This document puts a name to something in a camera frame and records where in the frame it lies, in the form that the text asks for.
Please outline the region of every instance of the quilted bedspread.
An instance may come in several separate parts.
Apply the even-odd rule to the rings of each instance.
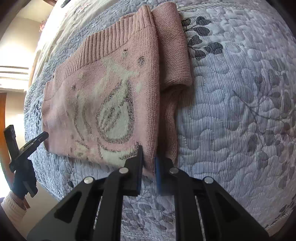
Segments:
[[[122,0],[94,18],[44,65],[25,99],[26,141],[42,132],[43,89],[55,68],[88,35],[165,0]],[[194,84],[177,111],[178,167],[213,177],[263,227],[296,205],[296,41],[264,0],[177,0],[188,41]],[[62,199],[84,177],[103,178],[112,167],[46,152],[30,157],[37,179]],[[141,194],[125,197],[122,240],[175,240],[172,197],[160,197],[143,177]]]
[[[112,6],[118,0],[58,0],[50,13],[40,36],[36,51],[41,50],[33,80],[40,75],[44,64],[90,20]]]

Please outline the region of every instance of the silver bolt head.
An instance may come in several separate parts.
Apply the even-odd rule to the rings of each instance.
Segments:
[[[85,179],[84,179],[84,182],[86,183],[86,184],[90,184],[90,183],[92,183],[94,181],[94,178],[93,177],[86,177]]]
[[[122,167],[122,168],[119,169],[119,172],[121,174],[126,174],[126,173],[128,173],[128,168],[127,167]]]
[[[170,169],[170,173],[171,173],[171,174],[177,174],[178,172],[179,172],[179,169],[176,168],[176,167],[172,167],[172,168]]]
[[[214,179],[211,178],[211,177],[205,177],[204,181],[205,181],[205,183],[207,183],[207,184],[211,184],[211,183],[214,182]]]

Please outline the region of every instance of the black metal bracket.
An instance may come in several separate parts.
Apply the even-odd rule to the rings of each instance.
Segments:
[[[65,7],[71,0],[65,0],[62,5],[61,8]]]
[[[168,158],[156,158],[155,169],[159,193],[175,198],[177,241],[203,240],[198,206],[207,241],[271,240],[213,178],[192,178]]]
[[[48,138],[47,132],[42,132],[39,136],[35,137],[34,139],[30,140],[26,143],[22,148],[18,148],[15,129],[13,125],[9,125],[4,130],[4,137],[6,140],[7,148],[11,157],[11,162],[9,163],[9,169],[11,172],[15,172],[16,170],[22,172],[26,172],[29,170],[29,162],[31,160],[28,157],[36,151],[37,147]],[[38,192],[36,185],[31,185],[30,183],[23,181],[24,186],[26,187],[27,191],[30,193],[31,197],[34,197]]]
[[[139,146],[137,156],[107,178],[86,177],[80,182],[36,224],[27,240],[119,241],[123,196],[140,194],[142,168],[143,149]]]

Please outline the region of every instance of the pink sweater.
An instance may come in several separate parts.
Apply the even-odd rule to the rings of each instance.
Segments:
[[[187,43],[174,3],[134,15],[87,37],[45,86],[43,129],[55,154],[123,166],[143,146],[176,159],[174,112],[192,83]]]

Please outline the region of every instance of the ribbed sweater hem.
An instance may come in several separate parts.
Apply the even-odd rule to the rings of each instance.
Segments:
[[[44,101],[51,99],[65,78],[80,68],[91,64],[123,46],[134,33],[154,22],[148,6],[142,6],[132,17],[121,19],[107,29],[87,37],[64,63],[59,65],[53,80],[44,90]]]

